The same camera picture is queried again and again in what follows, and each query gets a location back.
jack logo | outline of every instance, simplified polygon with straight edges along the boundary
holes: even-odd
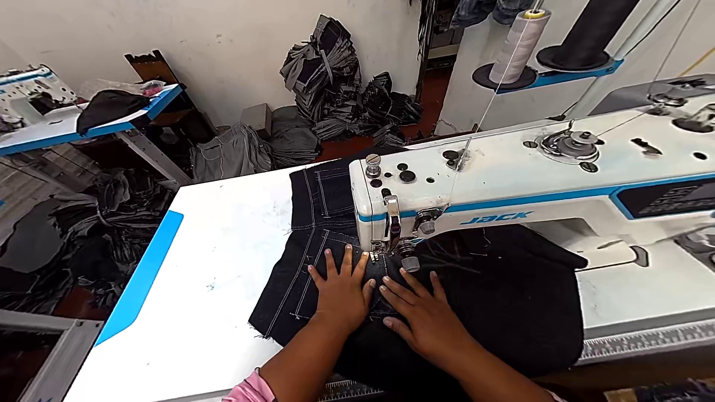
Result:
[[[469,222],[462,222],[460,225],[471,225],[473,223],[486,223],[486,222],[491,222],[493,220],[512,220],[512,219],[523,219],[527,217],[526,215],[531,214],[533,211],[529,212],[514,212],[511,214],[504,214],[504,215],[489,215],[489,216],[477,216],[474,217],[472,220]]]

forearm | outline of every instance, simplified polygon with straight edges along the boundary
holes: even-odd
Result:
[[[314,401],[349,334],[316,315],[261,367],[260,375],[280,402]]]
[[[444,367],[465,392],[479,402],[553,402],[532,380],[489,353],[478,343],[469,345]]]

dark denim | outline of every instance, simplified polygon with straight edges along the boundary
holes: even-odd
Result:
[[[533,0],[460,0],[450,28],[466,28],[487,19],[489,13],[502,25],[511,25],[516,14],[531,6]]]
[[[290,175],[293,232],[249,319],[280,345],[292,339],[317,307],[317,288],[307,266],[325,276],[325,248],[336,262],[342,260],[346,243],[353,245],[353,260],[362,252],[349,163],[328,162]],[[521,225],[443,233],[419,243],[416,252],[422,268],[415,277],[431,291],[429,272],[436,271],[467,331],[517,371],[539,376],[578,360],[583,323],[574,270],[586,260]],[[381,284],[387,274],[406,285],[399,263],[399,258],[368,263],[364,281],[375,278]],[[435,391],[436,398],[445,398],[447,389],[455,393],[449,398],[465,398],[453,378],[382,324],[386,315],[402,318],[375,292],[368,317],[348,338],[335,372],[387,391],[417,392],[420,397],[432,397]]]

white thread spool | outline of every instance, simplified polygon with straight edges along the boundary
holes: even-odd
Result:
[[[551,11],[546,9],[531,9],[517,14],[489,73],[491,81],[511,84],[519,79],[550,17]]]

industrial sewing machine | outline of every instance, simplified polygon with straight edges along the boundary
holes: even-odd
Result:
[[[0,119],[25,127],[44,121],[44,115],[74,104],[77,96],[47,66],[0,74]]]
[[[415,244],[520,223],[588,267],[647,265],[641,246],[715,225],[715,94],[475,133],[350,164],[360,246],[419,269]]]

